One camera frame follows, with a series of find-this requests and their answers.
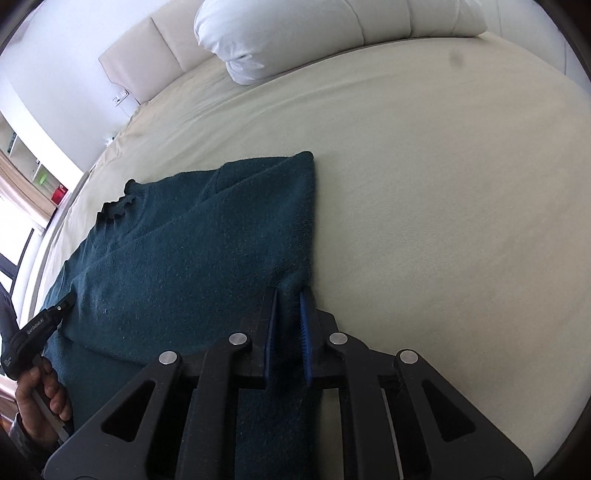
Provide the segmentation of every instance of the person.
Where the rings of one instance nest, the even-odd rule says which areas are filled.
[[[42,384],[45,395],[50,399],[49,407],[63,421],[72,417],[72,404],[65,387],[59,382],[51,362],[43,357],[40,367],[24,371],[17,381],[15,398],[18,414],[8,436],[17,449],[39,472],[59,447],[56,431],[45,419],[35,400],[33,390]]]

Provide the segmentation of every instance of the human hand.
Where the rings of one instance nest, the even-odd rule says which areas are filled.
[[[22,426],[31,440],[50,450],[58,439],[56,431],[45,419],[32,397],[33,390],[42,382],[45,395],[50,399],[49,407],[63,421],[72,417],[72,405],[64,386],[58,382],[57,373],[51,362],[43,357],[39,367],[33,367],[21,374],[17,381],[15,398],[21,414]]]

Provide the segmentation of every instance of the red object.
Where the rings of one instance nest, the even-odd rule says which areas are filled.
[[[59,205],[67,192],[68,189],[63,185],[60,185],[58,188],[56,188],[56,191],[53,192],[53,197],[51,197],[51,201],[56,205]]]

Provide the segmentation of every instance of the silver screw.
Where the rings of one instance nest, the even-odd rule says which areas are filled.
[[[344,345],[347,343],[347,336],[341,332],[331,333],[329,336],[330,343],[333,345]]]
[[[400,352],[400,360],[402,360],[405,364],[412,365],[417,363],[418,355],[412,350],[405,350],[404,352]]]
[[[243,343],[246,343],[248,337],[243,333],[233,333],[228,340],[232,345],[242,345]]]
[[[177,354],[171,351],[162,352],[158,357],[158,361],[163,365],[170,365],[177,361]]]

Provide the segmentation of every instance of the beige bed sheet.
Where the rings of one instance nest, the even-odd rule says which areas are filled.
[[[419,351],[537,471],[591,394],[589,132],[578,86],[490,34],[375,46],[256,87],[211,59],[106,150],[41,298],[128,179],[310,150],[319,306],[374,349]],[[322,435],[338,476],[338,434]]]

